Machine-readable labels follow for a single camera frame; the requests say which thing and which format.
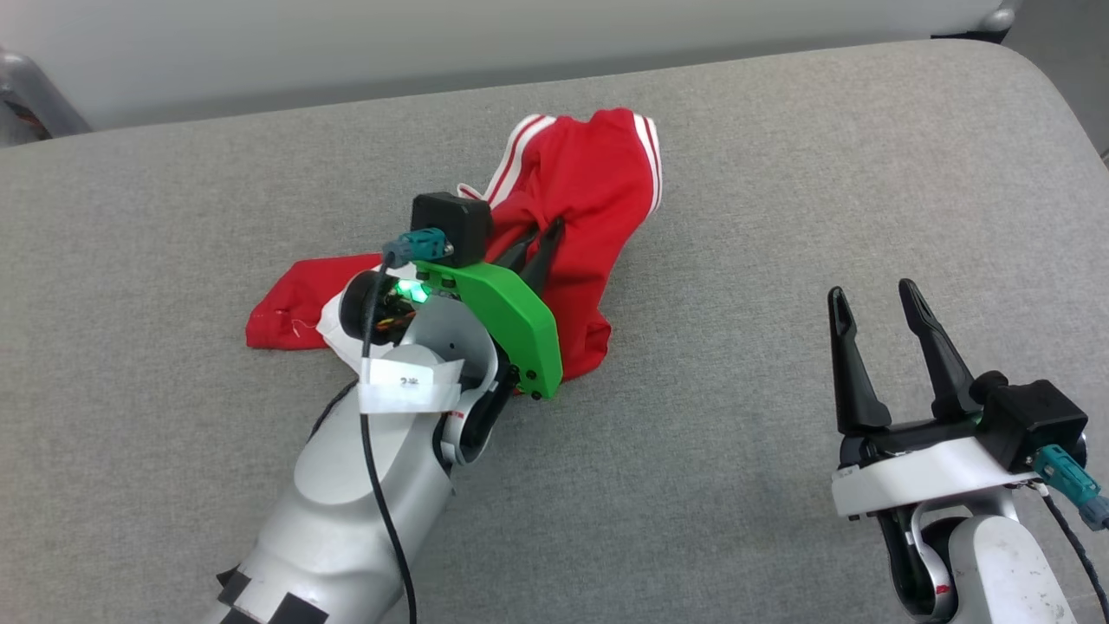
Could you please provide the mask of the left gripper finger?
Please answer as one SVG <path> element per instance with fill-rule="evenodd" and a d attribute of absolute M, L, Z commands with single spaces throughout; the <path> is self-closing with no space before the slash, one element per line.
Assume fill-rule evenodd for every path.
<path fill-rule="evenodd" d="M 554 254 L 557 254 L 563 236 L 564 219 L 554 218 L 546 231 L 535 231 L 527 241 L 523 241 L 523 262 L 518 270 L 518 276 L 538 296 L 543 295 L 552 263 L 554 263 Z"/>
<path fill-rule="evenodd" d="M 522 272 L 523 265 L 528 260 L 529 248 L 537 237 L 537 232 L 527 231 L 521 237 L 516 238 L 508 248 L 496 257 L 496 265 L 503 266 L 511 272 Z"/>

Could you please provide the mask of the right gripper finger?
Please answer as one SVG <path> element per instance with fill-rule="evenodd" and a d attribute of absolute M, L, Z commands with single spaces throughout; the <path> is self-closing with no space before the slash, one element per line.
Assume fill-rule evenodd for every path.
<path fill-rule="evenodd" d="M 970 395 L 974 376 L 937 316 L 930 311 L 930 304 L 910 279 L 898 282 L 898 294 L 908 328 L 920 342 L 930 378 L 932 416 L 938 421 L 977 418 L 983 408 Z"/>
<path fill-rule="evenodd" d="M 885 430 L 891 410 L 872 386 L 857 348 L 857 323 L 841 287 L 830 289 L 827 308 L 837 430 L 845 436 Z"/>

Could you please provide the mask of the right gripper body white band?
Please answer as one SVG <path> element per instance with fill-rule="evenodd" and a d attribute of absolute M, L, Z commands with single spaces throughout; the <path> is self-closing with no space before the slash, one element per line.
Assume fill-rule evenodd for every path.
<path fill-rule="evenodd" d="M 973 419 L 918 421 L 844 436 L 831 478 L 837 515 L 954 500 L 1038 477 L 1028 467 L 1010 471 L 1001 466 L 976 439 L 976 429 Z"/>

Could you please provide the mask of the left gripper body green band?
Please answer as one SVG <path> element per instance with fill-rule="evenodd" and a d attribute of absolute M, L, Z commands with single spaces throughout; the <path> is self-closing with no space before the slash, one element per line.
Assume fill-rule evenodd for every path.
<path fill-rule="evenodd" d="M 551 400 L 563 381 L 557 321 L 542 297 L 518 273 L 491 263 L 447 266 L 417 260 L 437 291 L 452 295 L 519 368 L 520 392 Z"/>

